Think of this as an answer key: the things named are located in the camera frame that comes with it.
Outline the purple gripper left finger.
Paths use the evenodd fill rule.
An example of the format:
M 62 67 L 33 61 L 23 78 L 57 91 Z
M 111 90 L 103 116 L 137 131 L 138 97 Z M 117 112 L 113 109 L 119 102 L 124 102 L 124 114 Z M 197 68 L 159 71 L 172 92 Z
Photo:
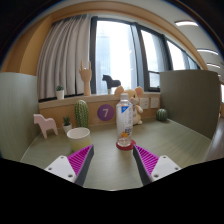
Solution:
M 68 180 L 76 185 L 82 186 L 94 155 L 94 146 L 89 145 L 68 157 L 61 155 L 54 160 L 46 171 Z

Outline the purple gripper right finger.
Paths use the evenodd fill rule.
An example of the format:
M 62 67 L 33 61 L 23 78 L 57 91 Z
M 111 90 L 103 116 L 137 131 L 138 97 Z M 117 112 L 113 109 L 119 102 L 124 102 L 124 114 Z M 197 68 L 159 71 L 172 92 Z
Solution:
M 180 167 L 167 155 L 157 156 L 137 145 L 133 147 L 133 155 L 143 185 L 180 170 Z

